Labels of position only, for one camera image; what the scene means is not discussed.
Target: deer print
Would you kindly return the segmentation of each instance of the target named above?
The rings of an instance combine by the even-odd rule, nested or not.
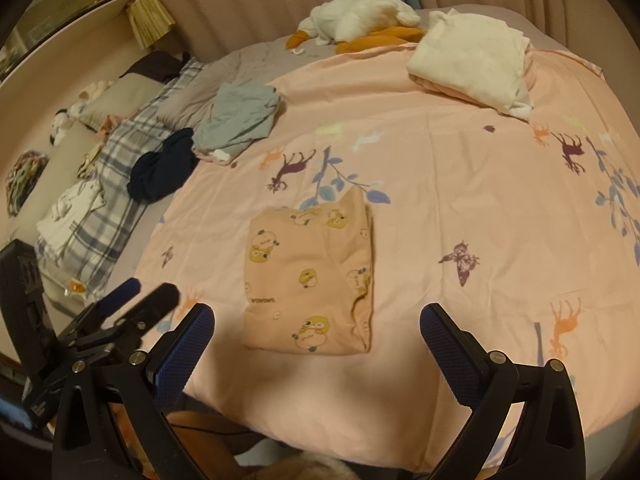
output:
[[[566,161],[566,166],[575,174],[580,175],[580,170],[582,170],[582,172],[584,173],[584,166],[578,164],[571,158],[572,155],[584,155],[584,150],[582,149],[582,140],[580,140],[580,137],[575,136],[575,138],[578,139],[578,144],[576,144],[572,136],[564,136],[563,134],[556,135],[553,132],[551,132],[551,135],[553,135],[558,140],[558,142],[562,144],[562,158],[564,158],[564,160]],[[566,141],[567,137],[571,141],[571,144]]]
[[[316,150],[309,155],[309,157],[305,158],[302,152],[297,152],[291,155],[291,158],[287,160],[287,155],[282,155],[284,158],[284,164],[280,168],[278,174],[271,178],[271,183],[267,186],[267,189],[273,191],[279,191],[281,189],[287,189],[287,183],[283,181],[282,177],[289,173],[300,173],[301,171],[306,170],[306,164],[313,158],[316,154]],[[300,156],[300,160],[297,162],[293,162],[293,159],[296,158],[296,155]]]
[[[564,302],[566,303],[566,306],[569,307],[569,316],[567,317],[562,317],[562,301],[559,301],[557,312],[554,308],[554,304],[549,303],[551,310],[554,312],[554,318],[556,319],[554,324],[554,336],[549,340],[551,343],[551,350],[549,353],[556,359],[564,359],[567,356],[568,350],[566,346],[560,342],[560,336],[576,329],[578,326],[578,316],[580,315],[582,307],[582,300],[580,298],[578,298],[578,308],[576,310],[572,309],[571,303],[566,300]]]
[[[548,137],[550,135],[550,131],[548,126],[533,126],[533,138],[540,146],[548,146],[548,143],[545,142],[544,137]]]
[[[284,152],[284,148],[273,150],[272,152],[267,152],[266,155],[264,155],[264,159],[260,163],[260,166],[258,166],[258,169],[260,171],[266,170],[269,167],[270,162],[273,162],[274,160],[278,160],[280,158],[282,152]]]

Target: gray pillow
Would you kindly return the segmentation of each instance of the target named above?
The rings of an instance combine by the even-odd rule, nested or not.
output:
[[[107,115],[131,117],[163,88],[164,84],[143,75],[124,75],[82,110],[79,121],[97,132]]]

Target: orange deer print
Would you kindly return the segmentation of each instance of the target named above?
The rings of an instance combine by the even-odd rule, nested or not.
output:
[[[279,160],[283,152],[284,152],[284,148],[279,148],[277,150],[267,152],[266,155],[264,155],[264,159],[260,163],[260,166],[258,166],[258,169],[260,171],[266,170],[269,167],[270,162],[273,162],[274,160]]]
[[[533,138],[540,146],[548,146],[544,137],[548,137],[550,134],[548,126],[540,126],[539,124],[533,126]]]
[[[551,354],[551,357],[555,357],[556,359],[564,359],[567,356],[567,347],[560,342],[560,336],[576,329],[578,326],[578,316],[580,315],[582,307],[582,300],[580,298],[578,298],[578,308],[576,310],[572,309],[571,303],[567,300],[564,302],[569,307],[569,316],[567,317],[562,317],[562,301],[559,301],[557,312],[554,308],[554,304],[549,303],[551,310],[554,312],[554,318],[556,318],[556,322],[554,324],[554,336],[549,340],[551,343],[551,350],[549,353]]]

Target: folded white towel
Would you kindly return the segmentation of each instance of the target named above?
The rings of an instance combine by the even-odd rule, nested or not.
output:
[[[84,217],[104,204],[102,186],[97,178],[81,180],[67,189],[51,207],[49,215],[36,224],[46,243],[47,256],[54,261],[62,256]]]
[[[407,64],[409,74],[453,89],[503,114],[528,120],[533,105],[524,80],[529,38],[481,16],[429,14],[429,32]]]

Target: cartoon duck print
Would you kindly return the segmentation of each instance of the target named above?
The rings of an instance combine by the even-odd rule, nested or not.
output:
[[[369,291],[369,283],[371,276],[367,267],[360,269],[354,269],[347,272],[347,282],[354,292],[358,295],[358,298],[362,298],[367,295]]]
[[[442,264],[444,262],[455,262],[458,267],[458,280],[460,286],[465,286],[466,280],[469,278],[469,274],[476,268],[476,265],[480,265],[480,258],[473,256],[467,252],[468,244],[462,240],[458,245],[453,247],[453,252],[443,256],[438,262]]]
[[[562,317],[562,301],[559,301],[558,311],[556,312],[553,303],[549,303],[551,306],[551,310],[554,313],[554,336],[549,340],[551,343],[551,349],[549,353],[552,357],[556,359],[564,359],[568,350],[567,347],[564,346],[560,342],[560,336],[569,332],[572,332],[578,327],[578,316],[580,316],[580,312],[582,309],[582,299],[578,298],[578,307],[574,310],[571,306],[571,303],[568,301],[564,301],[566,306],[569,307],[569,315],[567,317]]]
[[[311,209],[305,209],[303,211],[297,211],[291,215],[291,219],[295,225],[309,225],[309,222],[321,213],[319,207],[312,207]]]
[[[276,235],[271,231],[260,230],[251,240],[249,249],[249,260],[257,264],[266,262],[271,256],[273,248],[279,245]]]
[[[305,269],[300,272],[300,277],[298,281],[302,284],[304,288],[313,288],[318,284],[318,275],[313,269]]]
[[[326,224],[329,227],[342,229],[345,225],[347,225],[347,215],[342,213],[339,209],[332,209],[331,211],[329,211],[328,215],[329,219]]]
[[[318,350],[319,346],[326,343],[326,333],[329,330],[329,320],[324,316],[311,316],[298,330],[292,334],[296,346],[310,352]]]

